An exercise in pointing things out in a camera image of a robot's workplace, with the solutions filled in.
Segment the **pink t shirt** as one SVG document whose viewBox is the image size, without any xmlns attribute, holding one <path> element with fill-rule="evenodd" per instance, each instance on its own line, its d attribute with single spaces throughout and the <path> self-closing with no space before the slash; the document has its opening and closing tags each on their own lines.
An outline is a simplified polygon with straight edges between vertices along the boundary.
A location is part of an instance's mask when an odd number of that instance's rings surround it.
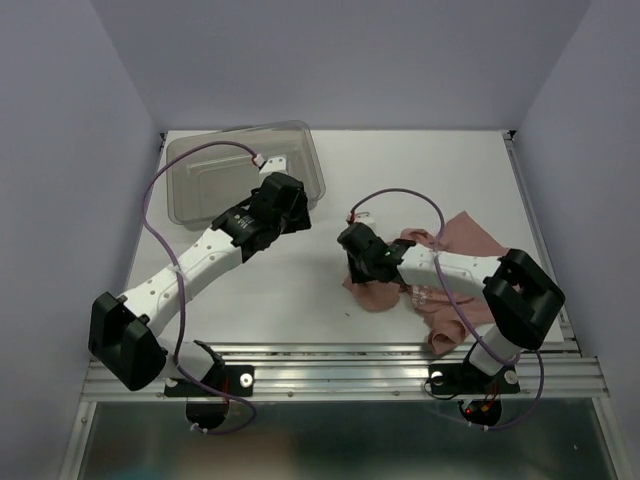
<svg viewBox="0 0 640 480">
<path fill-rule="evenodd" d="M 507 253 L 507 249 L 465 211 L 446 222 L 440 244 L 445 251 L 463 255 L 487 257 Z M 345 278 L 342 286 L 370 313 L 389 311 L 402 300 L 410 301 L 415 313 L 429 328 L 425 341 L 436 355 L 453 350 L 469 336 L 468 329 L 438 286 L 400 286 L 377 281 L 355 284 L 350 277 Z"/>
</svg>

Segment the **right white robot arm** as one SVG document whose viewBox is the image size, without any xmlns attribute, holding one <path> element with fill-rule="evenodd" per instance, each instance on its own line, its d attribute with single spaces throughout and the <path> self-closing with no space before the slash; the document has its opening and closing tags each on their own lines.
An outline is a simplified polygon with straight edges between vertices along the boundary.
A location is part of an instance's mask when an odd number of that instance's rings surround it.
<svg viewBox="0 0 640 480">
<path fill-rule="evenodd" d="M 345 250 L 352 280 L 405 286 L 439 286 L 482 300 L 494 326 L 459 367 L 462 385 L 482 390 L 523 351 L 538 350 L 565 303 L 565 294 L 525 251 L 501 256 L 450 253 L 399 239 L 386 243 L 368 225 L 356 222 L 337 237 Z"/>
</svg>

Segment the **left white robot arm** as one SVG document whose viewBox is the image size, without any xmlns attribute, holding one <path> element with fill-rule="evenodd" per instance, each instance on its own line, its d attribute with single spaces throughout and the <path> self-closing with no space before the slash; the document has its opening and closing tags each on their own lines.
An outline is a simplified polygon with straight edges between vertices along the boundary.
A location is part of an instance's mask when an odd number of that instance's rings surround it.
<svg viewBox="0 0 640 480">
<path fill-rule="evenodd" d="M 201 342 L 160 335 L 212 282 L 267 249 L 284 234 L 311 227 L 301 181 L 267 175 L 249 198 L 226 210 L 180 256 L 149 280 L 120 295 L 105 292 L 91 307 L 88 349 L 131 391 L 161 376 L 184 377 L 199 393 L 222 382 L 222 360 Z"/>
</svg>

